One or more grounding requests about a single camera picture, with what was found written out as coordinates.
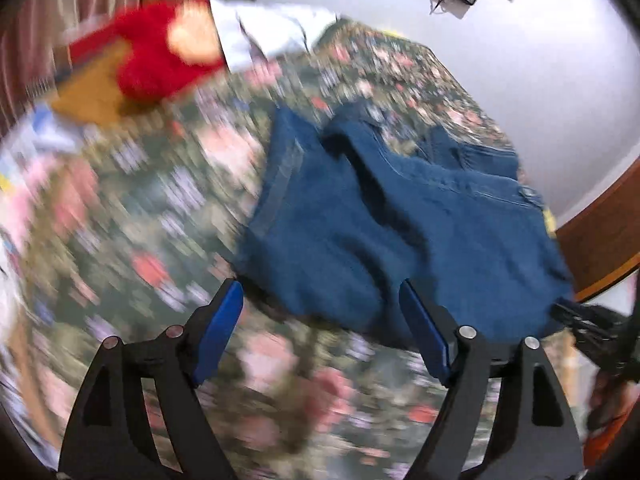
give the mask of blue gripper pad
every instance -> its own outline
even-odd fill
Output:
[[[215,308],[215,303],[220,306],[198,345],[198,364],[191,376],[194,386],[200,386],[218,369],[222,353],[242,312],[243,300],[242,285],[234,281],[223,297],[216,295],[211,301],[210,307]]]
[[[449,346],[409,281],[400,286],[400,310],[429,373],[446,385],[451,376]]]

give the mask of white wall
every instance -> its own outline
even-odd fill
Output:
[[[429,46],[561,222],[640,155],[640,55],[608,0],[478,0],[462,19],[430,16],[430,0],[261,1],[329,7]]]

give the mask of curtain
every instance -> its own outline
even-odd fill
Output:
[[[52,75],[62,32],[139,0],[26,0],[0,40],[0,137],[24,110],[25,87]]]

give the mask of metal pin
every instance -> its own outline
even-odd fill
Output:
[[[110,335],[107,339],[102,342],[102,346],[104,346],[107,350],[111,350],[118,344],[118,338],[114,335]]]
[[[538,348],[540,348],[540,341],[538,341],[535,337],[527,336],[526,338],[524,338],[524,344],[532,350],[537,350]]]
[[[164,331],[166,336],[170,338],[180,337],[183,332],[184,327],[182,325],[171,325]]]
[[[469,325],[463,325],[458,329],[458,333],[465,339],[473,339],[478,335],[476,329]]]

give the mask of white cloth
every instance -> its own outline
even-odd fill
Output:
[[[310,52],[337,15],[321,7],[262,6],[242,0],[210,0],[226,65],[233,73],[254,63],[252,44],[266,59]]]

